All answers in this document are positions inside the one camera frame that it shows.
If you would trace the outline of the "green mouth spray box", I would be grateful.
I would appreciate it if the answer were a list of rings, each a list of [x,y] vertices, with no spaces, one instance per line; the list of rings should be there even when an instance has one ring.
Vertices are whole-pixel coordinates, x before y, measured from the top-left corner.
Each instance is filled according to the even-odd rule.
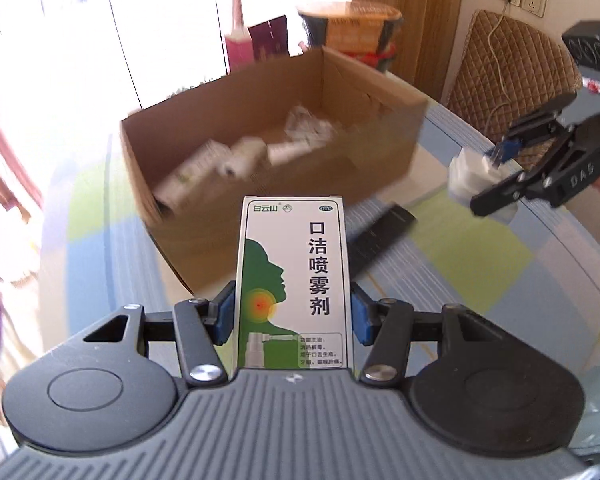
[[[235,328],[238,368],[352,368],[350,271],[341,197],[245,197]]]

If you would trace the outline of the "white ointment box with bird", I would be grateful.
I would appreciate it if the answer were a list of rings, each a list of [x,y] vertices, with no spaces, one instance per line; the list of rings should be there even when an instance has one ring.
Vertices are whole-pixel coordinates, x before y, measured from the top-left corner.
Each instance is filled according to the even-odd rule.
[[[177,166],[152,191],[155,200],[170,211],[182,209],[202,190],[202,184],[230,156],[225,144],[209,140]]]

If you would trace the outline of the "white rectangular plastic case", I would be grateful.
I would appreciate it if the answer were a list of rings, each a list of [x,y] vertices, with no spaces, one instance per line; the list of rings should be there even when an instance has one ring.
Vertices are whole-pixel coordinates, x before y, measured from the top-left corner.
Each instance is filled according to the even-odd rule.
[[[287,141],[282,143],[268,144],[268,162],[271,166],[288,164],[312,151],[308,141]]]

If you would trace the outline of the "clear plastic square container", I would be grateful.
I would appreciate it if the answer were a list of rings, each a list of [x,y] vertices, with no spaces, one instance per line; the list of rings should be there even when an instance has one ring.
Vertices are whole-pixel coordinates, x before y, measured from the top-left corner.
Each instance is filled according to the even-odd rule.
[[[290,110],[284,131],[294,142],[306,142],[310,145],[324,145],[332,140],[336,133],[331,122],[314,116],[301,105]]]

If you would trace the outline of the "brown quilted chair back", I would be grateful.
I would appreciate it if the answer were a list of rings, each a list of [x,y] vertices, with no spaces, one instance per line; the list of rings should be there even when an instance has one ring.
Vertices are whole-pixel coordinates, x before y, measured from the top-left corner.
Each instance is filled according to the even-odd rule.
[[[478,10],[446,107],[498,143],[515,119],[581,86],[576,63],[545,32],[503,13]]]

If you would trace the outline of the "checked bed sheet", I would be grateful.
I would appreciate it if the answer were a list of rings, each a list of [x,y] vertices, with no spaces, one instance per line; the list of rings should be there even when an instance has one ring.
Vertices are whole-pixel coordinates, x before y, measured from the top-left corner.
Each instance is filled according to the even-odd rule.
[[[430,104],[408,175],[348,210],[350,230],[391,203],[416,219],[361,285],[425,311],[459,302],[569,368],[586,395],[573,448],[600,453],[600,245],[568,210],[537,200],[520,203],[506,223],[454,202],[449,163],[463,148],[488,146],[466,122]],[[137,215],[118,127],[68,157],[44,206],[38,318],[45,348],[122,304],[159,311],[187,297]]]

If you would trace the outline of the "black remote control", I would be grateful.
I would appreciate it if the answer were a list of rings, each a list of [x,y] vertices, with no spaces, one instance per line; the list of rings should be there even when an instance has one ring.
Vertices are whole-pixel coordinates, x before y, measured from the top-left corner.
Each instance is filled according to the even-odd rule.
[[[405,208],[392,205],[348,240],[349,271],[356,280],[403,238],[416,218]]]

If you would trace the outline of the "translucent plastic cup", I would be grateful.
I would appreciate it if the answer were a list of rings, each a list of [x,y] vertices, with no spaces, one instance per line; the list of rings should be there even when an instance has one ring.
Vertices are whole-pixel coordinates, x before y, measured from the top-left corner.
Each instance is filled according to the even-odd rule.
[[[268,146],[261,138],[245,136],[230,148],[230,154],[220,163],[224,178],[247,180],[268,159]]]

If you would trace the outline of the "stacked instant noodle bowls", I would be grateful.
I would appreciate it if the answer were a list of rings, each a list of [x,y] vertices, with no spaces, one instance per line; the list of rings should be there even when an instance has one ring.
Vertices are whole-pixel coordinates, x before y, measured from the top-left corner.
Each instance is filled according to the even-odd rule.
[[[299,10],[311,48],[325,47],[385,73],[396,58],[394,36],[400,10],[385,3],[352,0],[317,10]]]

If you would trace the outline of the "brown cardboard box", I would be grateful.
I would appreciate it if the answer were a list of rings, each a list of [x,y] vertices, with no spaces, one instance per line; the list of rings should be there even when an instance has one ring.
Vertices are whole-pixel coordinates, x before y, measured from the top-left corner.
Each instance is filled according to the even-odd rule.
[[[155,189],[207,143],[245,138],[275,144],[296,106],[331,122],[326,145],[241,178],[212,172],[182,206]],[[366,200],[406,175],[428,107],[406,82],[329,49],[281,56],[172,96],[121,124],[121,143],[140,218],[180,282],[194,294],[234,278],[247,195],[339,195]]]

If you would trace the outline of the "maroon gift bag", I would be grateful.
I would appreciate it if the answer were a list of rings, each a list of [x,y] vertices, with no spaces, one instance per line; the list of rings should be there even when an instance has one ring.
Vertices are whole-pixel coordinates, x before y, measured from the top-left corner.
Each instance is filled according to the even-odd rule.
[[[288,56],[286,15],[253,25],[240,26],[224,38],[231,73],[276,56]]]

